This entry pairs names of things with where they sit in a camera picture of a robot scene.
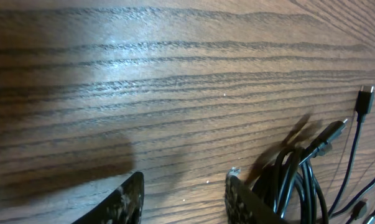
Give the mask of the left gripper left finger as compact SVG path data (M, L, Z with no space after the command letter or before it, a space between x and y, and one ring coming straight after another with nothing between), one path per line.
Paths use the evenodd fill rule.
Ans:
M144 174L135 172L73 224L140 224L143 205Z

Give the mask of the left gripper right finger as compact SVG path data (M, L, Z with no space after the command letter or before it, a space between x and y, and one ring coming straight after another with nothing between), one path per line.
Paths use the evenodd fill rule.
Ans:
M240 169L232 167L225 178L225 207L228 224L283 224L259 197L238 178Z

